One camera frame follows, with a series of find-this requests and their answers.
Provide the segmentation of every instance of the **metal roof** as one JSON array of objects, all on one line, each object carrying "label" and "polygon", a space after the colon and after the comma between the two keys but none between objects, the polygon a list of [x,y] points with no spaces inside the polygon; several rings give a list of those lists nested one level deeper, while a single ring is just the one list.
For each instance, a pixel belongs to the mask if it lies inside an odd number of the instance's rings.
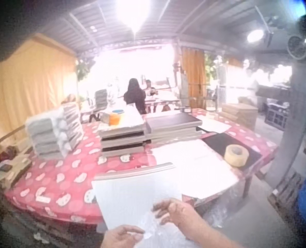
[{"label": "metal roof", "polygon": [[[150,13],[134,37],[117,17],[116,0],[98,0],[72,10],[49,23],[41,32],[77,53],[97,51],[102,46],[140,39],[175,38],[231,54],[258,51],[286,53],[290,21],[283,0],[151,0]],[[260,42],[248,44],[250,31],[262,28],[264,20],[276,34],[269,49]]]}]

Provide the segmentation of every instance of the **orange cup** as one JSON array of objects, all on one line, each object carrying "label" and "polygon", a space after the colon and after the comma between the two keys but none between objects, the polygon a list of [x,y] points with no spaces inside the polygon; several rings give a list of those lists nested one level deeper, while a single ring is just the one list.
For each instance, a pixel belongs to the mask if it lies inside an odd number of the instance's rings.
[{"label": "orange cup", "polygon": [[121,115],[110,114],[109,116],[109,125],[116,126],[120,123]]}]

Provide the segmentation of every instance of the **black mat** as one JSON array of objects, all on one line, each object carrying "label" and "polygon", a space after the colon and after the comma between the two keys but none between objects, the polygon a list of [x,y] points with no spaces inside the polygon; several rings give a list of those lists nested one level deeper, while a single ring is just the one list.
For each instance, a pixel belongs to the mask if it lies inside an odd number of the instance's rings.
[{"label": "black mat", "polygon": [[245,145],[244,143],[238,141],[237,139],[225,134],[225,133],[218,133],[216,135],[203,138],[202,139],[208,146],[210,146],[215,152],[220,154],[222,157],[225,155],[226,147],[228,145],[240,145],[245,147],[249,151],[249,158],[245,164],[245,166],[239,167],[240,171],[247,170],[251,165],[253,165],[256,161],[258,161],[262,155],[258,152],[251,149],[249,146]]}]

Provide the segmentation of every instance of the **stacked cardboard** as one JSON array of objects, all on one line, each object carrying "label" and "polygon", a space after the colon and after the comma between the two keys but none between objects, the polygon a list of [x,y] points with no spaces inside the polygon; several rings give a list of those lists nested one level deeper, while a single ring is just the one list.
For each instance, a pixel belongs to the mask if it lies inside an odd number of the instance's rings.
[{"label": "stacked cardboard", "polygon": [[95,106],[97,110],[104,110],[108,106],[107,90],[101,89],[95,92]]},{"label": "stacked cardboard", "polygon": [[191,114],[165,112],[161,116],[146,118],[146,137],[152,143],[184,141],[199,138],[201,133],[196,130],[202,121]]},{"label": "stacked cardboard", "polygon": [[46,160],[64,159],[84,135],[76,103],[33,116],[25,126],[36,155]]},{"label": "stacked cardboard", "polygon": [[102,155],[105,157],[120,156],[127,153],[143,152],[146,140],[146,126],[138,110],[127,105],[120,115],[118,125],[110,126],[100,123],[98,133],[101,138]]},{"label": "stacked cardboard", "polygon": [[223,104],[220,116],[255,130],[258,108],[243,103]]}]

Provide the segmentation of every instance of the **table leg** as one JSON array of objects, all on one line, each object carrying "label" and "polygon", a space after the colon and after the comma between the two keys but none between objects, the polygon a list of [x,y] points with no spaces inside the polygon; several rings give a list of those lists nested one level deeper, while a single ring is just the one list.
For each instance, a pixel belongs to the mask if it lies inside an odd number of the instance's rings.
[{"label": "table leg", "polygon": [[249,177],[246,179],[244,193],[242,195],[243,198],[246,198],[248,196],[250,185],[251,185],[251,180],[252,180],[252,177]]}]

